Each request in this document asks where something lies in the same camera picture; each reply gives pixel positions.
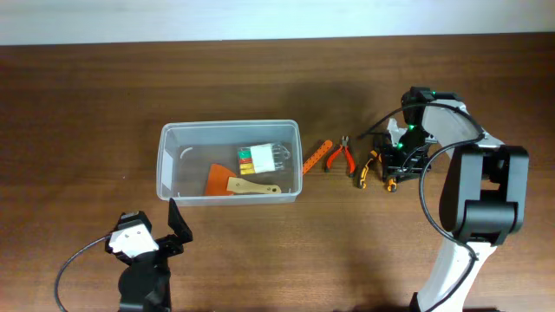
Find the yellow black needle-nose pliers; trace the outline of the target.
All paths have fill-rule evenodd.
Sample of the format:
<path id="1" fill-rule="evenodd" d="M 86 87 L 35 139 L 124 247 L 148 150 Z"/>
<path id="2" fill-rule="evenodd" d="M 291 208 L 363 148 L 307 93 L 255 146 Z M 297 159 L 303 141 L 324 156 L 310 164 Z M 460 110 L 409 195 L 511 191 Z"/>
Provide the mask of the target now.
<path id="1" fill-rule="evenodd" d="M 388 192 L 396 192 L 398 189 L 397 179 L 392 177 L 388 173 L 388 167 L 385 161 L 382 159 L 382 155 L 377 150 L 372 150 L 369 152 L 369 156 L 365 164 L 362 166 L 357 179 L 356 186 L 359 189 L 365 189 L 367 187 L 367 177 L 369 175 L 370 168 L 373 164 L 379 163 L 382 168 L 382 181 L 384 182 Z"/>

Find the orange scraper wooden handle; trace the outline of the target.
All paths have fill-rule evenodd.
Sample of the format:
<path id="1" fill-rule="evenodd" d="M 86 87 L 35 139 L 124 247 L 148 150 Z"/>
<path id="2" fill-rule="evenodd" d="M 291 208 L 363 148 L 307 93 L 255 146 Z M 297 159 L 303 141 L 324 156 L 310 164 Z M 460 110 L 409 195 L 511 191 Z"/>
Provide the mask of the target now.
<path id="1" fill-rule="evenodd" d="M 206 196 L 231 196 L 235 194 L 280 194 L 278 185 L 263 185 L 238 178 L 230 169 L 211 164 L 206 181 Z"/>

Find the orange perforated strip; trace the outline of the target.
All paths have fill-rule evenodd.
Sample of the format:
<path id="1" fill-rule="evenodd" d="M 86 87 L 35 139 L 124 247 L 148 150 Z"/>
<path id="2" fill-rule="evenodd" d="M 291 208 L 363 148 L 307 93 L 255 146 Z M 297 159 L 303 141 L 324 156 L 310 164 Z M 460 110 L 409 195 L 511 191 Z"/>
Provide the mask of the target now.
<path id="1" fill-rule="evenodd" d="M 312 167 L 333 147 L 331 140 L 326 140 L 305 162 L 303 163 L 303 174 L 306 174 Z"/>

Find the clear plastic container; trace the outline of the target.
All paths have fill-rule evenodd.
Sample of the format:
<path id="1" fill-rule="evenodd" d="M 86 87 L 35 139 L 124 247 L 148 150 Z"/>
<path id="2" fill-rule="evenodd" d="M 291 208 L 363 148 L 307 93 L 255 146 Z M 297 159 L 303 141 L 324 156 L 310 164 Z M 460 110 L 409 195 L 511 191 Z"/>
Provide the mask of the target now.
<path id="1" fill-rule="evenodd" d="M 239 151 L 276 144 L 277 170 L 242 175 Z M 222 165 L 238 177 L 281 189 L 279 194 L 207 196 L 210 167 Z M 226 120 L 169 123 L 162 127 L 156 167 L 156 193 L 178 206 L 292 203 L 303 189 L 303 151 L 294 120 Z"/>

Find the clear box of bits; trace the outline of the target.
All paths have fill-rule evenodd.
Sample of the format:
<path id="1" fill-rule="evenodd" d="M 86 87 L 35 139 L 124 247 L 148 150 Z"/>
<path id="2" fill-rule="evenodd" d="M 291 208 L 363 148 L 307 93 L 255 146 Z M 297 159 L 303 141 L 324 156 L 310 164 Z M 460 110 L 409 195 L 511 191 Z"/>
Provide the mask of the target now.
<path id="1" fill-rule="evenodd" d="M 245 146 L 238 149 L 240 175 L 282 171 L 291 152 L 280 143 Z"/>

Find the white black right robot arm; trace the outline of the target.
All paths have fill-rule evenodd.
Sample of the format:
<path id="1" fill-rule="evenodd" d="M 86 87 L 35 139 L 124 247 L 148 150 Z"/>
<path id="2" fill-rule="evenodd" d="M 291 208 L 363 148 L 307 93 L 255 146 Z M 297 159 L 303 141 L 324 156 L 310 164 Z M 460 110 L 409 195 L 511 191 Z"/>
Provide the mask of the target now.
<path id="1" fill-rule="evenodd" d="M 461 311 L 485 261 L 524 223 L 529 154 L 488 133 L 455 93 L 412 87 L 401 98 L 406 127 L 388 117 L 381 153 L 390 191 L 418 179 L 428 222 L 442 237 L 429 279 L 415 292 L 411 311 Z M 425 199 L 425 178 L 442 154 L 449 159 L 438 218 Z"/>

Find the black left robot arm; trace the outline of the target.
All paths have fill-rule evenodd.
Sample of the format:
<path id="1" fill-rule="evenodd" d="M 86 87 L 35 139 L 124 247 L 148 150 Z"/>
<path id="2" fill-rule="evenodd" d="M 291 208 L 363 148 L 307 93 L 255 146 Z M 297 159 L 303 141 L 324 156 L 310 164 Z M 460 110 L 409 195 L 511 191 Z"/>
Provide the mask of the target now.
<path id="1" fill-rule="evenodd" d="M 168 226 L 172 234 L 154 239 L 144 211 L 123 213 L 110 234 L 105 251 L 127 265 L 118 281 L 120 311 L 170 311 L 172 309 L 170 257 L 184 252 L 193 233 L 174 199 L 168 201 Z"/>

